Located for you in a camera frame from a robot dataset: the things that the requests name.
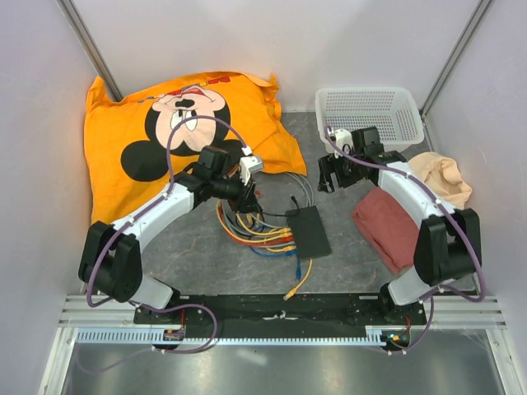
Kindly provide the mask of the black network switch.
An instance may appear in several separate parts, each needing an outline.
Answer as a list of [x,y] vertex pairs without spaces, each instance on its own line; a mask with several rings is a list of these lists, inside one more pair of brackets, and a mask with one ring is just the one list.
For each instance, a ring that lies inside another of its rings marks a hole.
[[316,206],[287,211],[286,219],[300,260],[322,258],[332,253]]

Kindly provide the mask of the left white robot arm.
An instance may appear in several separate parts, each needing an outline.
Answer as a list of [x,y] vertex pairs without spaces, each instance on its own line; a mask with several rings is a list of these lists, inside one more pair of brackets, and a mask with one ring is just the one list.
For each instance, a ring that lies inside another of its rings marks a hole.
[[107,300],[146,305],[162,323],[180,316],[175,289],[144,273],[142,253],[162,230],[210,198],[227,201],[235,212],[253,213],[259,204],[253,174],[263,161],[249,148],[232,170],[225,170],[226,151],[207,146],[187,169],[171,174],[168,184],[136,211],[110,224],[97,221],[89,228],[78,276],[87,285],[86,301],[99,291]]

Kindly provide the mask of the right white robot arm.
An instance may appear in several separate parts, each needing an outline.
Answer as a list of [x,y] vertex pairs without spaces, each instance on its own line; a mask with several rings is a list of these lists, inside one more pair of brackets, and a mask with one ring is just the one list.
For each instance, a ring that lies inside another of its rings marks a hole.
[[434,193],[398,151],[386,151],[377,128],[324,127],[322,139],[332,153],[319,159],[319,190],[347,188],[362,179],[388,193],[417,226],[413,266],[385,284],[377,303],[379,318],[397,323],[407,305],[423,303],[437,292],[480,303],[486,295],[478,214],[460,210]]

